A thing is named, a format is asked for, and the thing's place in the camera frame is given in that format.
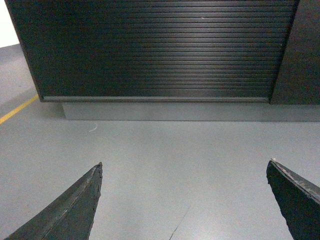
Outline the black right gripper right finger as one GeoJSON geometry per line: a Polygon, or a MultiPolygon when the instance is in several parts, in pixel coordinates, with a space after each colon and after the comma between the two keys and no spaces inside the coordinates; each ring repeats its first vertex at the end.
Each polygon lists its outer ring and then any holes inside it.
{"type": "Polygon", "coordinates": [[[320,188],[273,159],[266,177],[292,238],[318,240],[320,188]]]}

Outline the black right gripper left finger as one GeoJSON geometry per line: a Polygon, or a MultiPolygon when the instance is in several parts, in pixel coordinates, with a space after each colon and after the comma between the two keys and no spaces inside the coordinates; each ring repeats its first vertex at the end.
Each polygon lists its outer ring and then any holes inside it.
{"type": "Polygon", "coordinates": [[[103,180],[103,164],[93,166],[7,240],[88,240],[103,180]]]}

